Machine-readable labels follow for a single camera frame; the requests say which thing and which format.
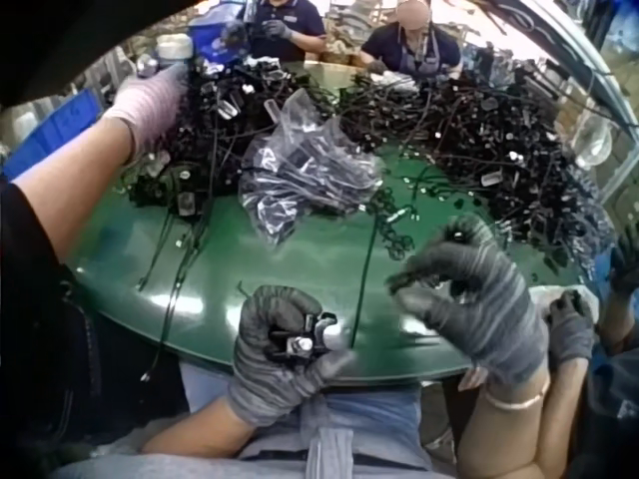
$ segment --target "green round table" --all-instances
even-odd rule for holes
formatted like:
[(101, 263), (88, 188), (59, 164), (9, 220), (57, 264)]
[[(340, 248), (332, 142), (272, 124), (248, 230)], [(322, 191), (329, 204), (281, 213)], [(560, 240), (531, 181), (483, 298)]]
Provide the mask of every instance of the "green round table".
[[(329, 88), (346, 86), (353, 72), (352, 67), (338, 65), (306, 68)], [(424, 161), (400, 160), (393, 148), (379, 155), (387, 167), (384, 185), (392, 188), (396, 204), (410, 203), (413, 187), (406, 178), (417, 177)], [(419, 220), (405, 216), (394, 228), (412, 236), (417, 247), (450, 217), (482, 211), (464, 193), (446, 201), (420, 193), (415, 207)], [(161, 336), (171, 287), (184, 255), (177, 243), (189, 228), (174, 222), (149, 282), (138, 291), (164, 218), (165, 209), (135, 208), (126, 195), (113, 189), (89, 220), (70, 261), (91, 307), (154, 341)], [(311, 215), (289, 239), (273, 247), (256, 233), (236, 197), (219, 198), (207, 239), (177, 300), (168, 347), (201, 364), (228, 368), (245, 299), (238, 284), (247, 292), (262, 284), (281, 284), (307, 291), (324, 310), (337, 315), (358, 353), (356, 364), (344, 375), (345, 383), (432, 379), (464, 369), (467, 358), (415, 318), (400, 314), (392, 303), (383, 283), (401, 264), (389, 258), (379, 235), (374, 236), (368, 257), (373, 228), (374, 218), (366, 213), (338, 220)], [(543, 263), (543, 254), (530, 246), (512, 245), (510, 253), (530, 285), (577, 282), (574, 268), (555, 274)]]

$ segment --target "sleeve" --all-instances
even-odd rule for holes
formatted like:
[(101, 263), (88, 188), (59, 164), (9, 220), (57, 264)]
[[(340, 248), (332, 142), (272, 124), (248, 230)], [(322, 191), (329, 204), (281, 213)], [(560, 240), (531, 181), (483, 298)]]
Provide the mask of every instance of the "sleeve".
[(326, 29), (323, 27), (323, 20), (321, 19), (318, 7), (309, 2), (309, 14), (305, 19), (305, 35), (311, 35), (312, 37), (321, 37), (326, 34)]
[(0, 191), (2, 332), (37, 324), (59, 305), (63, 267), (22, 191)]
[(439, 49), (442, 52), (441, 63), (448, 65), (449, 67), (456, 67), (461, 62), (461, 52), (459, 51), (459, 45), (453, 37), (446, 32), (438, 32)]
[(368, 55), (379, 58), (381, 56), (381, 45), (383, 44), (380, 29), (375, 29), (368, 37), (368, 40), (361, 46), (361, 51)]

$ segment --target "blue bin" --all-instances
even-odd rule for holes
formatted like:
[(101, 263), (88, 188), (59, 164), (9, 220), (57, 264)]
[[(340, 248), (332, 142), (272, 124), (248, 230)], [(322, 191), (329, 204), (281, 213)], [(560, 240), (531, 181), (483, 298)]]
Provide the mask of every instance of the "blue bin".
[(49, 115), (9, 157), (3, 173), (14, 180), (93, 125), (100, 105), (89, 90), (83, 90)]
[(206, 14), (189, 22), (189, 36), (198, 55), (208, 61), (225, 65), (238, 58), (248, 45), (239, 45), (230, 49), (222, 44), (220, 37), (225, 28), (237, 20), (244, 10), (244, 1), (226, 0), (211, 8)]

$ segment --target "gloved hand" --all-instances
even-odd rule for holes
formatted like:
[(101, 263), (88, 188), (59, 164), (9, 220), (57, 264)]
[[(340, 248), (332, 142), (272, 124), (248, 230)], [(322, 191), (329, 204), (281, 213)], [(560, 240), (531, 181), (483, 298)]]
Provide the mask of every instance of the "gloved hand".
[(573, 291), (564, 291), (559, 299), (550, 303), (550, 355), (559, 365), (569, 359), (592, 357), (595, 342), (594, 324), (590, 307), (579, 298), (579, 314), (572, 302)]
[(375, 60), (366, 65), (366, 70), (369, 73), (375, 73), (377, 75), (383, 75), (383, 72), (388, 70), (381, 60)]
[(292, 370), (266, 358), (265, 348), (275, 348), (269, 340), (273, 326), (302, 331), (306, 314), (320, 313), (316, 299), (292, 287), (261, 286), (245, 301), (228, 399), (247, 424), (273, 424), (323, 389), (353, 359), (352, 351), (332, 351), (306, 368)]
[(289, 40), (293, 36), (291, 30), (282, 20), (267, 20), (262, 23), (262, 29), (268, 37)]
[(133, 135), (134, 151), (141, 151), (175, 122), (180, 99), (187, 91), (186, 75), (187, 66), (179, 64), (149, 79), (126, 79), (103, 117), (124, 121)]
[(630, 295), (639, 288), (639, 222), (619, 236), (610, 266), (610, 285), (616, 292)]
[[(463, 284), (461, 299), (427, 286), (434, 275)], [(548, 330), (523, 276), (475, 217), (454, 221), (387, 284), (401, 308), (488, 369), (497, 382), (524, 382), (545, 360)]]

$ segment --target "blue plastic crate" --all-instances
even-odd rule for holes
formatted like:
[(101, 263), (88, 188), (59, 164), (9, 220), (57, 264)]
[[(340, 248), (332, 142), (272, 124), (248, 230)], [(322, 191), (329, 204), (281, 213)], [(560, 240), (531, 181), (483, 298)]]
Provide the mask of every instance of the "blue plastic crate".
[(13, 152), (3, 172), (13, 180), (47, 158), (93, 125), (100, 105), (89, 90), (83, 90), (49, 115)]

